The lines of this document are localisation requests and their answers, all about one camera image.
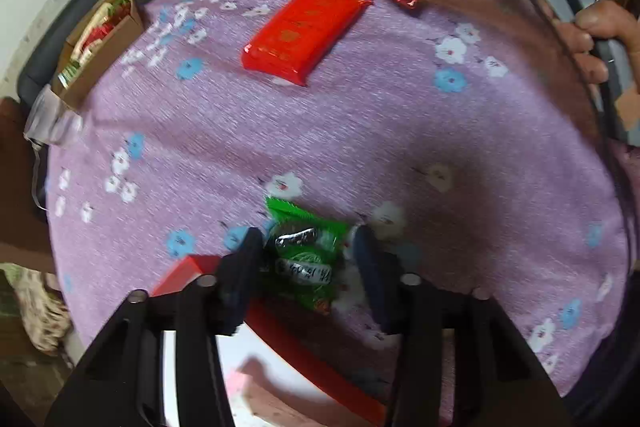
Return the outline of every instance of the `white label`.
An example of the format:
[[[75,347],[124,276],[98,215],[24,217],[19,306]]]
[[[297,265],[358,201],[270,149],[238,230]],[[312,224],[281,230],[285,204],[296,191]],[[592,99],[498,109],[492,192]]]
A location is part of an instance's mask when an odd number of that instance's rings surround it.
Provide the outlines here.
[[[280,257],[276,260],[276,273],[297,284],[329,284],[331,267],[328,264],[305,263]]]

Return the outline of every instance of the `brown chair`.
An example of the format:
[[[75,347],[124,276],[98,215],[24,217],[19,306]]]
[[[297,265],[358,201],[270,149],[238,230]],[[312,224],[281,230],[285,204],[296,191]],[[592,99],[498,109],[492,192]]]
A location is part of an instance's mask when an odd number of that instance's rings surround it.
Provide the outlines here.
[[[0,263],[55,273],[49,227],[31,199],[33,151],[25,117],[12,98],[0,101]]]

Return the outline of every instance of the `green snack package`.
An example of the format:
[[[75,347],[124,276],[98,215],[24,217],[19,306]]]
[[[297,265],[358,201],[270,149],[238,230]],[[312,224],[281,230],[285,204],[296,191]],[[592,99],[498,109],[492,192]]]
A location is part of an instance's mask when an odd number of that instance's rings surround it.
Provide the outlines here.
[[[270,257],[267,288],[327,314],[335,294],[332,274],[349,227],[289,201],[269,197],[266,204],[276,221],[266,247]]]

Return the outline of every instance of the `wooden floor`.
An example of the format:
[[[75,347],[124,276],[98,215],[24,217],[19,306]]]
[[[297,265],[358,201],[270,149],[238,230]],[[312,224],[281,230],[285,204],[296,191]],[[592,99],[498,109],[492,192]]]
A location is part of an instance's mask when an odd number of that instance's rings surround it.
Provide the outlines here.
[[[69,372],[61,357],[43,355],[30,343],[13,290],[0,271],[0,380],[37,426]]]

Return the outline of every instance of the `red snack bag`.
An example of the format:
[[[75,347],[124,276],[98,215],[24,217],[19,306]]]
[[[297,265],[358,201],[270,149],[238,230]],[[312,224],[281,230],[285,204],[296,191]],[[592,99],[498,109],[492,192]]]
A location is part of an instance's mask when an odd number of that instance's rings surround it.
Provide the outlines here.
[[[372,0],[291,0],[242,49],[242,66],[306,86],[306,76]]]

